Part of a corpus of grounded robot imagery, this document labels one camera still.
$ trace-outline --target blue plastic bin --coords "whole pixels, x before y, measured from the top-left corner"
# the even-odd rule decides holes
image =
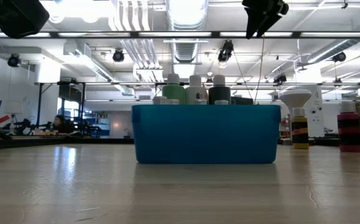
[[[275,161],[280,106],[137,105],[137,160],[146,164],[268,164]]]

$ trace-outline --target red bottle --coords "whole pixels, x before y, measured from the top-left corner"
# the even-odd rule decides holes
[[[337,115],[341,152],[360,152],[359,115],[355,111],[355,102],[341,103]]]

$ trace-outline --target person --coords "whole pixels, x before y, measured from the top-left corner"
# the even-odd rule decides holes
[[[70,128],[68,128],[67,121],[62,115],[56,115],[52,127],[58,133],[71,133]]]

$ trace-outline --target bottle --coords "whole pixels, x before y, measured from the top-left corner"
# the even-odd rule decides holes
[[[169,99],[166,101],[166,104],[168,105],[179,105],[180,101],[178,99]]]
[[[206,99],[195,99],[193,104],[194,105],[207,105],[207,100]]]
[[[214,105],[216,100],[231,102],[231,88],[225,86],[224,75],[216,75],[213,79],[213,87],[209,89],[209,104]]]
[[[166,96],[155,96],[153,102],[154,102],[154,105],[166,105],[167,97]]]
[[[292,140],[294,149],[309,149],[308,119],[305,117],[304,108],[293,108]]]
[[[190,86],[185,89],[185,103],[194,105],[195,100],[207,100],[207,91],[202,87],[202,79],[199,75],[191,75]]]
[[[215,105],[228,105],[228,100],[216,100]]]
[[[180,77],[177,74],[169,74],[167,85],[163,86],[162,96],[168,100],[179,100],[180,105],[185,104],[185,90],[180,86]]]
[[[341,103],[337,115],[341,152],[360,152],[359,115],[355,111],[355,102]]]

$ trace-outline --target white lamp shade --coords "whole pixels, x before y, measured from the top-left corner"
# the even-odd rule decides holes
[[[22,114],[22,103],[17,100],[6,100],[4,110],[6,114]]]

